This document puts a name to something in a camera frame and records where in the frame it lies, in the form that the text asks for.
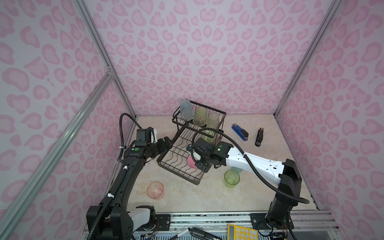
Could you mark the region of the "pale green frosted cup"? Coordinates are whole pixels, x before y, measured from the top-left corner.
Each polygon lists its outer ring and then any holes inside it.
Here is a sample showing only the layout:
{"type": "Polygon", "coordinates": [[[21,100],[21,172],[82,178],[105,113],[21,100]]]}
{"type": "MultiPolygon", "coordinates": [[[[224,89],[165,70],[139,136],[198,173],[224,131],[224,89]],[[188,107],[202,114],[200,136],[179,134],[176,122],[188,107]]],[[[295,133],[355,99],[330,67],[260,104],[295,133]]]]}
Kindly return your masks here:
{"type": "Polygon", "coordinates": [[[207,119],[207,128],[216,129],[220,124],[220,115],[217,112],[211,112],[207,119]]]}

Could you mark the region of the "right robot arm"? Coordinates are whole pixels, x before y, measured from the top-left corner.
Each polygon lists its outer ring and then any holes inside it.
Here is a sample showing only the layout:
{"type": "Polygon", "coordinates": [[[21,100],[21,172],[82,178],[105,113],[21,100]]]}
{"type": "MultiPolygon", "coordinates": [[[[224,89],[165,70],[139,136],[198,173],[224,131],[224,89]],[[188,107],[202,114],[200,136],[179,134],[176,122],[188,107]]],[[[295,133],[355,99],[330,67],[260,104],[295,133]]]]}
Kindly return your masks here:
{"type": "Polygon", "coordinates": [[[301,197],[302,177],[295,161],[265,159],[245,152],[235,142],[218,142],[216,145],[200,138],[187,146],[195,166],[208,172],[211,167],[229,166],[253,172],[259,180],[275,192],[264,223],[269,228],[289,226],[289,212],[298,204],[309,204],[301,197]]]}

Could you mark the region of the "solid pink plastic cup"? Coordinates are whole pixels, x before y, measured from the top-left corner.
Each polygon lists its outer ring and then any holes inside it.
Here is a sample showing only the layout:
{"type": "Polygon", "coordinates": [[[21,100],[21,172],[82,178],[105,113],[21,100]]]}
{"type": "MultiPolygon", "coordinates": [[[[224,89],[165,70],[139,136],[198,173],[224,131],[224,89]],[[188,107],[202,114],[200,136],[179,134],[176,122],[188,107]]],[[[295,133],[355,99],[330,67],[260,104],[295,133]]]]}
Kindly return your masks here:
{"type": "Polygon", "coordinates": [[[195,166],[195,162],[194,160],[192,159],[192,156],[189,155],[188,158],[187,158],[187,165],[191,168],[191,169],[197,169],[197,167],[195,166]]]}

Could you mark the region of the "teal textured plastic cup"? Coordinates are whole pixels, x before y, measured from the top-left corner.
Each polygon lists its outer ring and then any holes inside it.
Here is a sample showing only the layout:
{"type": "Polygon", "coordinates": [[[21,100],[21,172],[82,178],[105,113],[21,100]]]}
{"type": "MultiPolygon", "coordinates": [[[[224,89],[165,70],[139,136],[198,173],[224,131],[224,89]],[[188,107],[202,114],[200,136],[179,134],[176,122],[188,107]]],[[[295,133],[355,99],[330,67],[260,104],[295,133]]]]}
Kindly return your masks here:
{"type": "Polygon", "coordinates": [[[192,109],[192,103],[190,100],[182,100],[180,103],[180,118],[186,122],[193,119],[194,113],[192,109]]]}

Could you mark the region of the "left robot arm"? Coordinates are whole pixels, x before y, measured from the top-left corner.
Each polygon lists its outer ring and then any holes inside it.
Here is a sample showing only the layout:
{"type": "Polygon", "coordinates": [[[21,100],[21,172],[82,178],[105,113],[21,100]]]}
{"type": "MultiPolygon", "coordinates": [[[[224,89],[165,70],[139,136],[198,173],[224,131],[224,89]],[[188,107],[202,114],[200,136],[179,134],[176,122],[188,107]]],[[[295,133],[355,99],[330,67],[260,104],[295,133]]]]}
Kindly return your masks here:
{"type": "Polygon", "coordinates": [[[139,228],[157,229],[153,206],[139,206],[128,212],[127,203],[147,159],[154,159],[171,148],[172,141],[165,137],[146,145],[139,141],[125,150],[122,167],[107,195],[87,211],[88,240],[132,240],[139,228]]]}

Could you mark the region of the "white mug green handle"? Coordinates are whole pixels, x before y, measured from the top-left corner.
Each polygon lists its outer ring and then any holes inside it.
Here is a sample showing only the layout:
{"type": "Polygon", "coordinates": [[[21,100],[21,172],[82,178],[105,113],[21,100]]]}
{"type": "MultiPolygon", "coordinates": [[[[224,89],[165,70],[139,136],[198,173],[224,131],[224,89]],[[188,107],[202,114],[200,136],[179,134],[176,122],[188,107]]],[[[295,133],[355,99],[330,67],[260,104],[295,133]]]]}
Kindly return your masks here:
{"type": "Polygon", "coordinates": [[[216,132],[211,130],[205,130],[202,138],[209,144],[213,144],[216,139],[216,132]]]}

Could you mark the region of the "teal cup near right arm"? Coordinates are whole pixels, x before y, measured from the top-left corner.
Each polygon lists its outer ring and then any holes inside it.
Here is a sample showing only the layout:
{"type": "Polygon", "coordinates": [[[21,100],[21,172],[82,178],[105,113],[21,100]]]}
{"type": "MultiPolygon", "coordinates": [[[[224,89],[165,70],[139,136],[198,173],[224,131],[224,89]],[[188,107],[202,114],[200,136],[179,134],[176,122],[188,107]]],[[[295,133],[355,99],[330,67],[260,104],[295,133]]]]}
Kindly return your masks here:
{"type": "Polygon", "coordinates": [[[236,168],[236,167],[231,167],[231,170],[237,172],[238,174],[240,174],[243,171],[243,169],[236,168]]]}

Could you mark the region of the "light green transparent cup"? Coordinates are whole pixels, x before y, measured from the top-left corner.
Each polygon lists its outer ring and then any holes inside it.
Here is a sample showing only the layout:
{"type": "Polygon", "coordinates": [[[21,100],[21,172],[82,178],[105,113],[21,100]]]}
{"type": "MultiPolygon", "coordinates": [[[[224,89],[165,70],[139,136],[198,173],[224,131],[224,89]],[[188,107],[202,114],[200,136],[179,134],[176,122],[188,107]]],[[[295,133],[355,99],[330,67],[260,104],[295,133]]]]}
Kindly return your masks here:
{"type": "Polygon", "coordinates": [[[196,126],[205,126],[207,122],[207,109],[204,107],[198,107],[195,111],[193,123],[196,126]]]}

